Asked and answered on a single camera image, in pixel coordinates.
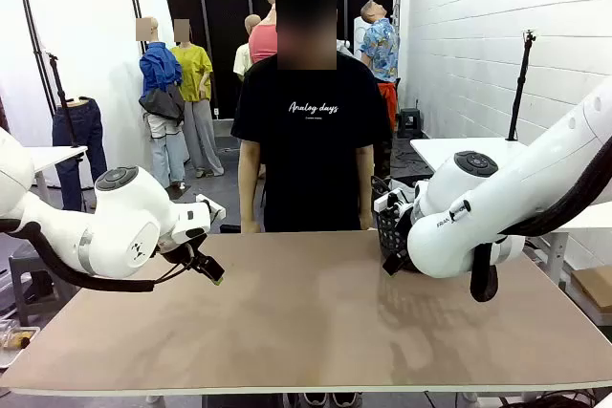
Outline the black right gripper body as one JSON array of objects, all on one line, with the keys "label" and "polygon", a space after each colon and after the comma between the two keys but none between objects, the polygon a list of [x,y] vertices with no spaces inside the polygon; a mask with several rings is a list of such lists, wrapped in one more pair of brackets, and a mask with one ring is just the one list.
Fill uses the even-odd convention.
[{"label": "black right gripper body", "polygon": [[407,238],[413,226],[413,204],[394,204],[388,209],[390,220],[389,254],[407,255]]}]

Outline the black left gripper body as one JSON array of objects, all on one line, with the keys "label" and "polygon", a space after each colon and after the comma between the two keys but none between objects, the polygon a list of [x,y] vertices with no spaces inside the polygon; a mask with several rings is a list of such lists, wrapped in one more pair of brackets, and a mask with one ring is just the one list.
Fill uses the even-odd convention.
[{"label": "black left gripper body", "polygon": [[199,251],[203,242],[204,236],[193,238],[163,253],[162,256],[172,265],[179,265],[187,269],[198,268],[204,263],[204,255]]}]

